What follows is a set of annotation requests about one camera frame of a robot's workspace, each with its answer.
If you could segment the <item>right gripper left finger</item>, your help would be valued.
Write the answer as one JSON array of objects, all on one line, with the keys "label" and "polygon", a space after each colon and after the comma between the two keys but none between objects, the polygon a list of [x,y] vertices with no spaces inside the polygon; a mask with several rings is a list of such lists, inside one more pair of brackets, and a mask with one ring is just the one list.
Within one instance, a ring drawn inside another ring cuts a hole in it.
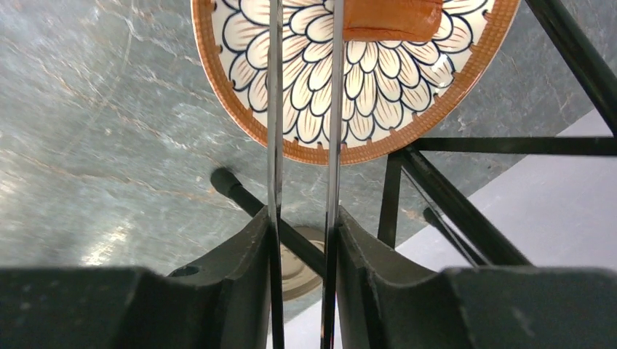
[{"label": "right gripper left finger", "polygon": [[268,213],[163,276],[147,268],[4,268],[3,348],[264,348]]}]

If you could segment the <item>metal tongs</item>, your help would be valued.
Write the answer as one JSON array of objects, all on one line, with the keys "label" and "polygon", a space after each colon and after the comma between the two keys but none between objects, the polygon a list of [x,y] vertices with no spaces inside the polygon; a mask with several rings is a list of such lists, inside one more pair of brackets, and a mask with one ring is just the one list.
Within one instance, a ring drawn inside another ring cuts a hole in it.
[{"label": "metal tongs", "polygon": [[[334,343],[336,273],[339,237],[339,187],[341,165],[342,86],[343,86],[343,0],[333,7],[333,67],[332,96],[329,128],[328,187],[325,221],[325,275],[323,277],[321,310],[321,348],[332,348]],[[282,207],[282,25],[283,9],[280,1],[269,3],[268,48],[268,234],[270,238],[271,329],[274,348],[284,347],[282,300],[282,266],[280,255],[280,225]]]}]

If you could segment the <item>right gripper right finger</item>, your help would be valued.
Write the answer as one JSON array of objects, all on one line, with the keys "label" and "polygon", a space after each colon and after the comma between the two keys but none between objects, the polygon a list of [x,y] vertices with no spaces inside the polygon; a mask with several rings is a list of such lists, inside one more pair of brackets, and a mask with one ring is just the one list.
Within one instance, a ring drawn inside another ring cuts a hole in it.
[{"label": "right gripper right finger", "polygon": [[345,348],[614,348],[616,274],[599,268],[434,272],[340,209]]}]

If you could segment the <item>small sausage piece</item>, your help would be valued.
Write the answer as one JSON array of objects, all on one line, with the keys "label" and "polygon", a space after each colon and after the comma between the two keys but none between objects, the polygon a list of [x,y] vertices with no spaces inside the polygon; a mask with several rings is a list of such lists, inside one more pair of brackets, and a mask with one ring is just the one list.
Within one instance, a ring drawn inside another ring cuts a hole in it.
[{"label": "small sausage piece", "polygon": [[343,7],[345,41],[428,41],[438,31],[442,0],[351,0]]}]

